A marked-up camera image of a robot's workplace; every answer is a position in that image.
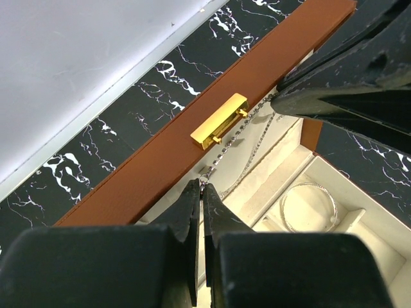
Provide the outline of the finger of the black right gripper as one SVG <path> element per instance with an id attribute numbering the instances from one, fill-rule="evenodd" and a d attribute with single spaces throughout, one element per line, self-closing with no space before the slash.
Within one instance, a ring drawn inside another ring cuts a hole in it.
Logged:
<path id="1" fill-rule="evenodd" d="M 316 119 L 410 154 L 410 90 L 336 93 L 304 90 L 271 102 L 279 114 Z"/>
<path id="2" fill-rule="evenodd" d="M 278 89 L 276 111 L 409 111 L 410 1 L 366 1 Z"/>

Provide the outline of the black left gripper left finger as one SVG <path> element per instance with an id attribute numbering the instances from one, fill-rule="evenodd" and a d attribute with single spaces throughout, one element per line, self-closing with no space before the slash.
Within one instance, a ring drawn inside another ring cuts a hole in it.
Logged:
<path id="1" fill-rule="evenodd" d="M 200 184 L 147 225 L 23 232 L 1 262 L 2 307 L 194 307 Z"/>

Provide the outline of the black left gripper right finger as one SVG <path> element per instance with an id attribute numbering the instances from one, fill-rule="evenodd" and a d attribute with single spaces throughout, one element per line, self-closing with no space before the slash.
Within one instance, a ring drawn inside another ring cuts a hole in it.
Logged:
<path id="1" fill-rule="evenodd" d="M 202 189 L 212 307 L 392 307 L 371 251 L 356 236 L 255 232 L 211 184 Z"/>

